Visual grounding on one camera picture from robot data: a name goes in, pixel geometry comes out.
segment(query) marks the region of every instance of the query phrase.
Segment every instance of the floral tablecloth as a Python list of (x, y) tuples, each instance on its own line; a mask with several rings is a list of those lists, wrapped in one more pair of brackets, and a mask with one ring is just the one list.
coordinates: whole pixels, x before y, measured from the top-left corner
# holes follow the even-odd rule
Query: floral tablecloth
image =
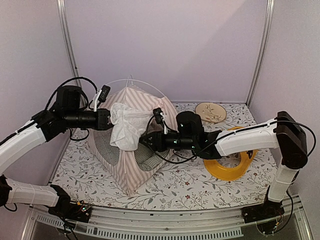
[[(178, 112), (194, 111), (197, 106), (196, 103), (174, 105)], [(205, 131), (255, 124), (246, 105), (221, 105), (227, 111), (227, 118), (217, 124), (203, 122)], [(78, 131), (75, 138), (84, 134)], [(187, 157), (190, 153), (182, 151), (179, 154)], [(219, 162), (234, 167), (239, 160), (233, 155)], [(202, 210), (263, 202), (276, 170), (277, 165), (269, 149), (259, 150), (243, 177), (235, 181), (213, 177), (201, 158), (178, 165), (166, 163), (128, 197), (106, 168), (87, 150), (85, 141), (71, 141), (52, 183), (61, 186), (73, 200), (84, 200), (97, 206), (163, 211)]]

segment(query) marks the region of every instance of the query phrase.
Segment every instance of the white wall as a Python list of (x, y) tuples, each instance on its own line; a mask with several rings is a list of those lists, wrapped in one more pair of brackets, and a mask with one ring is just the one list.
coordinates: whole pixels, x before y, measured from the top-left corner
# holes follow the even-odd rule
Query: white wall
[[(320, 136), (320, 1), (277, 0), (266, 55), (251, 105), (258, 122), (285, 110)], [(308, 134), (309, 149), (313, 144)], [(316, 148), (295, 183), (320, 239), (320, 150)]]
[(172, 101), (245, 102), (267, 1), (68, 0), (80, 75), (151, 83)]
[[(56, 0), (0, 1), (0, 139), (41, 111), (51, 93), (71, 70)], [(35, 148), (5, 175), (17, 181), (45, 185), (66, 135)], [(0, 208), (0, 239), (21, 238), (26, 206), (18, 212)]]

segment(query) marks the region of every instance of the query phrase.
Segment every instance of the white towel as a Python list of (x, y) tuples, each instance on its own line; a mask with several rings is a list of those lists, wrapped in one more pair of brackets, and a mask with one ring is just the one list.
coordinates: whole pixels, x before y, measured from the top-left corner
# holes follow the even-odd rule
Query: white towel
[(137, 150), (139, 138), (146, 131), (153, 113), (115, 102), (110, 108), (110, 115), (110, 120), (114, 125), (110, 145), (123, 151)]

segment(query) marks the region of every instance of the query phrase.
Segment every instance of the beige plate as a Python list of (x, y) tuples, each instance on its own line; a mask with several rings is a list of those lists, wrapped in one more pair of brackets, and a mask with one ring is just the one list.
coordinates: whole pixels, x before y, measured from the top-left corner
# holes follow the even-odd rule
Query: beige plate
[(202, 102), (195, 108), (195, 113), (200, 115), (203, 121), (209, 123), (220, 123), (227, 117), (226, 110), (219, 104), (212, 102)]

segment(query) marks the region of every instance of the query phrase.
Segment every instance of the striped laundry hamper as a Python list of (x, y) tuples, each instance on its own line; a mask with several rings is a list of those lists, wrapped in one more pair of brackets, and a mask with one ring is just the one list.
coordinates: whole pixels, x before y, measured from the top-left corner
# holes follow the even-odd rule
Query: striped laundry hamper
[[(114, 103), (122, 103), (133, 109), (150, 111), (155, 108), (161, 108), (166, 113), (167, 125), (177, 130), (176, 115), (177, 111), (169, 99), (158, 89), (148, 83), (133, 79), (121, 79), (112, 81), (108, 84), (126, 81), (126, 87), (120, 91), (111, 94), (100, 108), (110, 109)], [(162, 97), (156, 97), (133, 83), (143, 83), (156, 89)], [(153, 119), (148, 131), (159, 131), (162, 127)], [(146, 182), (159, 168), (165, 163), (160, 157), (154, 154), (148, 147), (138, 144), (135, 151), (123, 151), (116, 146), (110, 145), (112, 128), (106, 131), (96, 131), (91, 129), (87, 141), (88, 149), (97, 157), (97, 159), (112, 174), (115, 182), (122, 191), (130, 196), (138, 187)], [(173, 155), (172, 150), (158, 152), (163, 158), (169, 159)]]

